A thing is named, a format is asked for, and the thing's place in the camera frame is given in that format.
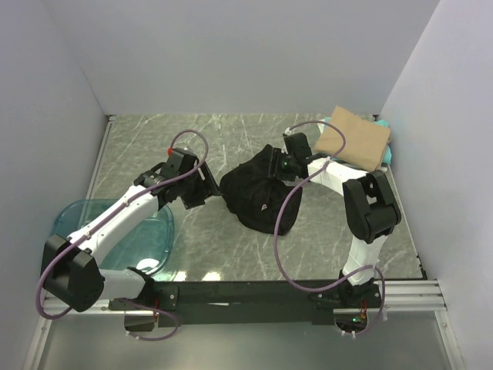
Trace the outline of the black t shirt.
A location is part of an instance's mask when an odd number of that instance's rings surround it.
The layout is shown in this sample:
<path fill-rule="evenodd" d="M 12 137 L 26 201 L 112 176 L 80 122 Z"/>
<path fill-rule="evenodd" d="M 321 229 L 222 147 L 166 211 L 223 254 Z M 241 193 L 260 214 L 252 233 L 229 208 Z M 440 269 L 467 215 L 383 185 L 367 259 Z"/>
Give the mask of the black t shirt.
<path fill-rule="evenodd" d="M 280 208 L 293 189 L 267 176 L 272 152 L 273 147 L 267 144 L 220 180 L 220 192 L 228 210 L 245 227 L 265 234 L 274 232 Z"/>

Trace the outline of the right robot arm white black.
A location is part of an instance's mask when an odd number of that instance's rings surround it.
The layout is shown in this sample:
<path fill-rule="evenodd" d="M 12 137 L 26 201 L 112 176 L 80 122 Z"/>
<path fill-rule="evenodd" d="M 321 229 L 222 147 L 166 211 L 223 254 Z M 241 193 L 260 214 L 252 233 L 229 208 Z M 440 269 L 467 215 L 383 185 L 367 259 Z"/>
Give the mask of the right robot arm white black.
<path fill-rule="evenodd" d="M 336 291 L 341 304 L 354 308 L 369 296 L 381 248 L 401 222 L 393 190 L 380 170 L 355 170 L 323 154 L 312 154 L 302 133 L 284 134 L 283 140 L 284 148 L 272 151 L 270 177 L 287 181 L 307 179 L 344 198 L 352 241 L 347 262 L 340 271 L 341 283 L 328 291 Z"/>

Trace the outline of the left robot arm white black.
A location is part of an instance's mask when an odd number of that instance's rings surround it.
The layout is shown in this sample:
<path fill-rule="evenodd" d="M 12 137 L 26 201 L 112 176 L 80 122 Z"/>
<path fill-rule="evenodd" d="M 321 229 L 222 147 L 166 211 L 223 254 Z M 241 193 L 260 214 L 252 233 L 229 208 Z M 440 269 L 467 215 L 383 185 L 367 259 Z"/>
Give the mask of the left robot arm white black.
<path fill-rule="evenodd" d="M 37 291 L 46 290 L 69 308 L 83 312 L 100 299 L 126 300 L 138 310 L 155 296 L 154 280 L 135 267 L 100 268 L 109 252 L 147 217 L 176 199 L 186 209 L 205 204 L 220 189 L 205 160 L 170 149 L 167 161 L 141 173 L 108 210 L 67 238 L 51 236 L 44 246 Z"/>

